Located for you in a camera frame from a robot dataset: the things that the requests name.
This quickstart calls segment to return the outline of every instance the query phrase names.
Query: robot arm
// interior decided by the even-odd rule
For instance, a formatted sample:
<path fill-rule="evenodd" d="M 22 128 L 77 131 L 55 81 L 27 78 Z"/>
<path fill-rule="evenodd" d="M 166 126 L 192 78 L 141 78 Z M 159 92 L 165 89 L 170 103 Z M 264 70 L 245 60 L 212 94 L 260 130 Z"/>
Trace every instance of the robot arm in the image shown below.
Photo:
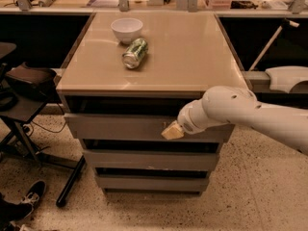
<path fill-rule="evenodd" d="M 251 127 L 308 156 L 308 111 L 262 103 L 252 91 L 238 88 L 208 89 L 184 106 L 162 135 L 173 140 L 228 123 Z"/>

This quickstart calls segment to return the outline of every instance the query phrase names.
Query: cabinet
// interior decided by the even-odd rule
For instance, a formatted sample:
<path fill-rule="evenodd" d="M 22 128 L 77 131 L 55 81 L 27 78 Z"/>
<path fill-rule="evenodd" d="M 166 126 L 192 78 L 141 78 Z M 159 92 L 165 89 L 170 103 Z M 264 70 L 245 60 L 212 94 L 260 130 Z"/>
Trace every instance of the cabinet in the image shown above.
<path fill-rule="evenodd" d="M 144 25 L 149 51 L 136 70 L 123 66 L 125 46 L 110 29 L 121 16 Z M 104 12 L 93 19 L 57 91 L 100 188 L 202 193 L 233 125 L 174 141 L 161 133 L 213 85 L 247 88 L 212 13 Z"/>

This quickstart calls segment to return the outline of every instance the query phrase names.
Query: beige countertop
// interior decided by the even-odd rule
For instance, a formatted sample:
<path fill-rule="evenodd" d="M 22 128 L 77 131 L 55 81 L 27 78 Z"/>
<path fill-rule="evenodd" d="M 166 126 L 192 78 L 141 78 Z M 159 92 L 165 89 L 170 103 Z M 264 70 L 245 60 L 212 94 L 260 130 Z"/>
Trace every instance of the beige countertop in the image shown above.
<path fill-rule="evenodd" d="M 121 17 L 143 22 L 148 54 L 127 69 L 111 23 Z M 106 91 L 205 91 L 225 85 L 247 88 L 244 77 L 211 12 L 105 11 L 97 13 L 64 72 L 62 93 Z"/>

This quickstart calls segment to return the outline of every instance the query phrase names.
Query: terrazzo floor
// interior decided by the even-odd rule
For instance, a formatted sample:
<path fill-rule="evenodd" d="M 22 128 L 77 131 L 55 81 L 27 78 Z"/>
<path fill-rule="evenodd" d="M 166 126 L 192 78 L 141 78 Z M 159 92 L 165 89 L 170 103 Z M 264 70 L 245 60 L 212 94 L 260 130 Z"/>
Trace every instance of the terrazzo floor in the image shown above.
<path fill-rule="evenodd" d="M 35 122 L 51 130 L 64 124 L 61 112 L 42 111 Z M 48 153 L 78 159 L 79 142 L 65 126 L 59 134 L 33 124 L 32 140 Z M 0 138 L 7 133 L 0 123 Z M 63 208 L 56 200 L 70 174 L 4 155 L 0 192 L 17 203 L 43 179 L 47 191 L 30 217 L 19 222 L 36 230 L 307 230 L 308 157 L 248 128 L 237 126 L 223 146 L 210 185 L 202 195 L 107 192 L 85 167 Z"/>

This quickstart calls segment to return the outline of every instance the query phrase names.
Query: green soda can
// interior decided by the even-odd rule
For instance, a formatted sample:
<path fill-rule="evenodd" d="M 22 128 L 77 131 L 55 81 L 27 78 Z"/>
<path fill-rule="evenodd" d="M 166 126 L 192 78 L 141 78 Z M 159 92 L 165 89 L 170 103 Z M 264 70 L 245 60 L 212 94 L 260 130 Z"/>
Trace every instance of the green soda can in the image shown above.
<path fill-rule="evenodd" d="M 135 39 L 122 55 L 124 65 L 130 69 L 138 67 L 147 53 L 147 50 L 147 42 L 144 38 Z"/>

